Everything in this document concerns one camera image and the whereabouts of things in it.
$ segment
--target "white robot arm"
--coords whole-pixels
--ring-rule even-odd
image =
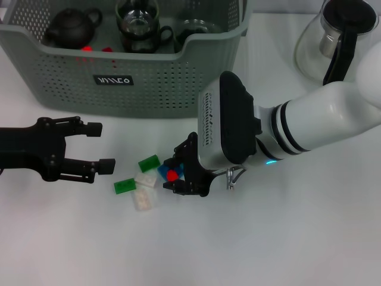
[[[381,43],[363,58],[355,83],[333,82],[277,107],[253,104],[241,81],[224,72],[199,96],[198,136],[175,148],[165,164],[184,163],[185,180],[164,184],[177,194],[209,193],[226,173],[250,170],[381,125]]]

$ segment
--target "green lego brick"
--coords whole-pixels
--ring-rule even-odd
[[[125,181],[114,183],[115,193],[117,195],[122,194],[124,192],[133,191],[136,189],[136,184],[134,179],[128,179]]]
[[[161,165],[159,158],[156,155],[150,156],[150,158],[140,161],[138,164],[142,173],[145,173],[152,169],[156,169]]]

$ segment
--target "teapot spout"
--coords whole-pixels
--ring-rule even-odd
[[[57,38],[60,35],[60,31],[57,28],[49,27],[46,30],[46,35],[50,38]]]

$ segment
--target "plastic block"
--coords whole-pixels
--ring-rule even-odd
[[[84,46],[84,47],[82,48],[82,51],[84,51],[84,52],[92,52],[93,49],[91,48],[91,46]]]
[[[169,170],[167,172],[167,181],[173,182],[176,181],[179,178],[178,174],[174,170]]]
[[[102,49],[102,52],[113,52],[113,49],[111,49],[109,46],[107,48]]]
[[[145,175],[143,173],[138,173],[135,177],[135,182],[137,184],[147,186],[148,188],[155,188],[157,178],[154,176]]]
[[[131,193],[136,210],[151,210],[157,204],[157,193],[155,189],[138,185],[137,190]]]
[[[114,183],[115,193],[117,195],[122,194],[124,192],[133,191],[136,189],[136,184],[134,179],[128,179],[125,181]]]
[[[157,172],[159,172],[160,176],[162,176],[166,182],[167,182],[168,171],[169,171],[169,168],[165,165],[161,165],[159,168],[157,168]]]
[[[174,171],[177,173],[179,178],[181,178],[184,175],[184,170],[181,168],[181,166],[174,168]]]
[[[155,169],[160,166],[159,158],[156,155],[151,156],[150,158],[147,158],[143,161],[140,161],[139,167],[142,171],[142,173],[145,173],[149,170]]]

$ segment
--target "red object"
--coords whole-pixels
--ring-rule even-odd
[[[84,47],[82,48],[82,51],[84,51],[84,52],[92,52],[93,49],[91,48],[91,46],[84,46]]]
[[[109,46],[107,48],[104,48],[102,52],[113,52],[113,49],[111,49]]]
[[[169,182],[176,181],[179,178],[178,174],[174,170],[169,170],[167,172],[167,180]]]

